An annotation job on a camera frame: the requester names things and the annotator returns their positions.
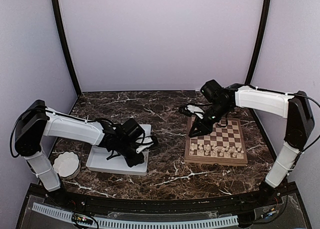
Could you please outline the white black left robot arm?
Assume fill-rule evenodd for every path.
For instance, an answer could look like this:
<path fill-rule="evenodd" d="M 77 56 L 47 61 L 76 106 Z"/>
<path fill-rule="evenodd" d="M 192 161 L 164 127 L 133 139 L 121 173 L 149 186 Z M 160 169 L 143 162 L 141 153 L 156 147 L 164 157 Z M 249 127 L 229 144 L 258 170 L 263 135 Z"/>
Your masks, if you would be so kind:
<path fill-rule="evenodd" d="M 34 101 L 15 121 L 9 139 L 11 156 L 23 157 L 51 199 L 60 207 L 67 207 L 70 195 L 62 189 L 62 182 L 43 152 L 43 137 L 59 137 L 107 149 L 110 158 L 123 156 L 129 167 L 144 162 L 143 150 L 153 140 L 135 119 L 113 123 L 106 118 L 94 120 L 74 117 L 46 106 L 43 100 Z"/>

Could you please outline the cream white chess queen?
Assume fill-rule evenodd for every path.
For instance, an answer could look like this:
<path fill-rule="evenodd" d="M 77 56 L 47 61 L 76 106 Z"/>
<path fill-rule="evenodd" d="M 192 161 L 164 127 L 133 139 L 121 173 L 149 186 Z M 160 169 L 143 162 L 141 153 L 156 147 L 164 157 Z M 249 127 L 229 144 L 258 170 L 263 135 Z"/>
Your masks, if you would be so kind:
<path fill-rule="evenodd" d="M 223 147 L 219 153 L 220 157 L 224 157 L 225 156 L 225 148 Z"/>

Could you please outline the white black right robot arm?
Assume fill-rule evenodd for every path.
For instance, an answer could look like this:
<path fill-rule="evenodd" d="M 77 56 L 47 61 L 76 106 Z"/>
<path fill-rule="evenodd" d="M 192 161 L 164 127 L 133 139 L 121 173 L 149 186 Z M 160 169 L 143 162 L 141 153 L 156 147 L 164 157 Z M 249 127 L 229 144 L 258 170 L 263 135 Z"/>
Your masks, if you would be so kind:
<path fill-rule="evenodd" d="M 266 187 L 255 194 L 255 202 L 266 206 L 275 197 L 273 189 L 282 183 L 300 156 L 309 149 L 307 142 L 315 127 L 310 106 L 312 98 L 301 90 L 296 93 L 280 92 L 240 83 L 222 87 L 214 79 L 207 81 L 200 91 L 208 101 L 206 110 L 197 103 L 188 103 L 179 109 L 188 117 L 195 116 L 188 134 L 191 138 L 210 134 L 213 125 L 235 108 L 258 110 L 286 120 L 283 146 L 262 182 Z"/>

